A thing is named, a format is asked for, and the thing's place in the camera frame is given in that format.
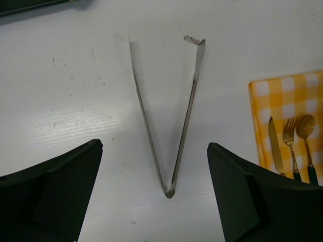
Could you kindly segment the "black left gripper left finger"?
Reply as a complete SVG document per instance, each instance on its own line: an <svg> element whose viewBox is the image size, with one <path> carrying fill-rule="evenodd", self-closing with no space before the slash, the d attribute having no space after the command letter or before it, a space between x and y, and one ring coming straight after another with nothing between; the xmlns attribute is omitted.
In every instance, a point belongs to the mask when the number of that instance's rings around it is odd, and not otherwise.
<svg viewBox="0 0 323 242"><path fill-rule="evenodd" d="M1 241L77 241L102 148L101 140L93 139L1 176Z"/></svg>

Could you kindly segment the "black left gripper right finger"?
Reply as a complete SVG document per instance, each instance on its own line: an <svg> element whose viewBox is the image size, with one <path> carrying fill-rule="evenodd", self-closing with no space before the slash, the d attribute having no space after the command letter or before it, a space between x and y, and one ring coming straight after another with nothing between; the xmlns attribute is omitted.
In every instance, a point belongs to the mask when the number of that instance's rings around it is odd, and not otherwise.
<svg viewBox="0 0 323 242"><path fill-rule="evenodd" d="M281 176L217 143L207 159L226 241L322 241L322 187Z"/></svg>

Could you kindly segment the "steel serving tongs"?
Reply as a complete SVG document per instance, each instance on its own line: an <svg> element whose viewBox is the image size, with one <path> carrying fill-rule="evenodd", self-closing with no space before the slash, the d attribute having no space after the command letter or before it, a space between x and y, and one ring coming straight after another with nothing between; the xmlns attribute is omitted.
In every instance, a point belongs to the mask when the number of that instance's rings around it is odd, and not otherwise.
<svg viewBox="0 0 323 242"><path fill-rule="evenodd" d="M194 75L193 75L193 79L192 79L192 87L191 87L189 102L188 102L188 106L187 106L187 110L186 110L186 114L185 114L185 119L184 119L184 123L183 123L183 128L182 128L181 138L180 138L179 147L178 147L178 151L177 151L174 171L173 171L173 174L172 174L170 188L168 188L167 184L163 181L162 172L160 170L160 166L159 166L159 163L158 163L157 154L156 154L156 150L155 150L155 147L154 147L152 134L151 134L151 131L150 131L148 118L147 118L147 115L146 115L146 112L145 112L144 104L143 104L141 93L140 93L139 83L138 83L138 80L137 80L136 71L135 71L135 67L134 67L134 63L133 63L133 53L132 53L131 41L128 41L130 60L131 60L131 68L132 68L132 72L133 72L133 78L134 78L134 83L135 83L135 87L136 87L136 93L137 93L137 97L138 97L138 101L139 101L139 104L140 104L142 117L143 117L144 124L145 124L145 130L146 130L148 141L149 141L149 146L150 146L150 149L151 149L153 161L155 163L155 169L156 169L158 180L160 182L160 185L161 185L161 188L162 188L162 191L163 191L164 195L168 199L171 199L174 196L175 192L176 192L176 185L177 185L177 180L178 180L178 175L179 175L182 155L183 155L183 152L184 152L186 136L187 136L187 132L188 132L191 112L192 112L192 108L193 108L195 93L196 93L196 89L197 89L197 85L198 85L199 74L200 74L200 70L201 70L201 66L202 66L202 62L203 62L203 58L204 58L204 53L205 53L205 46L206 46L206 39L199 40L199 39L196 39L196 38L194 38L192 36L186 35L186 36L184 36L184 40L191 43L191 44L194 44L196 46L196 59L195 59Z"/></svg>

